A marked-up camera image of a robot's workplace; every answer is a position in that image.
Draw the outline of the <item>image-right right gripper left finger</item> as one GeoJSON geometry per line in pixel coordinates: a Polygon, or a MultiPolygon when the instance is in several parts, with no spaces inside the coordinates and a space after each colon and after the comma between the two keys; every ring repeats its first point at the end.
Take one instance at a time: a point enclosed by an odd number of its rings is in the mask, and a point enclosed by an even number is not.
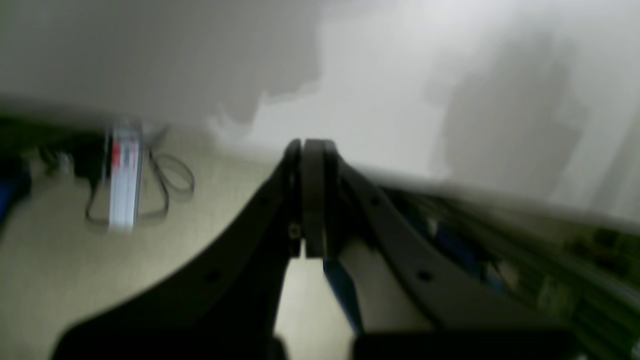
{"type": "Polygon", "coordinates": [[[210,246],[158,284],[74,325],[54,360],[285,360],[274,334],[301,253],[301,141],[210,246]]]}

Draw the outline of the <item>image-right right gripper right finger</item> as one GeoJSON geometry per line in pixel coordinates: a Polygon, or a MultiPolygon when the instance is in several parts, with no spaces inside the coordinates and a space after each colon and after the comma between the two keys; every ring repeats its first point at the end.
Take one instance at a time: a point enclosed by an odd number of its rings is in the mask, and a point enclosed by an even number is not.
{"type": "Polygon", "coordinates": [[[306,254],[350,286],[352,360],[569,360],[566,325],[473,278],[429,244],[333,141],[302,145],[306,254]]]}

